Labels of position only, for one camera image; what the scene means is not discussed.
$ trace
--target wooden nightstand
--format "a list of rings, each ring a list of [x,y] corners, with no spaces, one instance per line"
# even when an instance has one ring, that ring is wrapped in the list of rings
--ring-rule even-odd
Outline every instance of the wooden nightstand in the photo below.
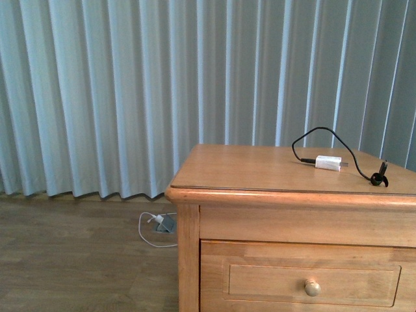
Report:
[[[291,148],[198,145],[166,197],[177,205],[179,310],[416,311],[416,173],[390,185]],[[371,176],[381,160],[356,152]]]

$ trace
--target wooden tabletop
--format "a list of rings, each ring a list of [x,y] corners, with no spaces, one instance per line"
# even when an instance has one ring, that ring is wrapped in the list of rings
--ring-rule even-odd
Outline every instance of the wooden tabletop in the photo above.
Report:
[[[299,157],[342,157],[349,163],[340,172],[316,169],[296,159],[291,148],[268,146],[197,145],[171,183],[178,189],[258,190],[272,192],[316,192],[396,194],[416,196],[416,173],[389,163],[389,187],[372,186],[358,173],[346,149],[297,148]],[[360,151],[356,154],[367,176],[378,172],[382,160]]]

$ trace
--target drawer front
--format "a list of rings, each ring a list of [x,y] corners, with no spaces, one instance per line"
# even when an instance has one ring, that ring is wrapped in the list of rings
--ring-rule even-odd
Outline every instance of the drawer front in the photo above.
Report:
[[[394,254],[394,248],[203,240],[201,311],[414,312],[416,288],[398,292],[402,266],[391,261]],[[414,270],[405,273],[414,280]]]
[[[400,274],[399,266],[309,268],[274,266],[261,259],[255,262],[256,265],[224,263],[224,298],[391,307]],[[314,297],[306,293],[307,281],[315,282]]]

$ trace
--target drawer knob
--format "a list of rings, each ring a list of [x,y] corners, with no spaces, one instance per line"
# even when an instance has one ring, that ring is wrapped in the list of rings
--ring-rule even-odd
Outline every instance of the drawer knob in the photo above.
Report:
[[[310,297],[318,296],[320,293],[320,285],[313,279],[305,281],[305,292]]]

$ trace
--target floor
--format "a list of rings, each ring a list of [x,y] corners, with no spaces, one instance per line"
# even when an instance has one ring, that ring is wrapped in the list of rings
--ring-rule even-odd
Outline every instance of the floor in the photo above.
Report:
[[[166,202],[0,198],[0,311],[177,311],[177,248],[138,235]],[[142,234],[174,244],[174,234]]]

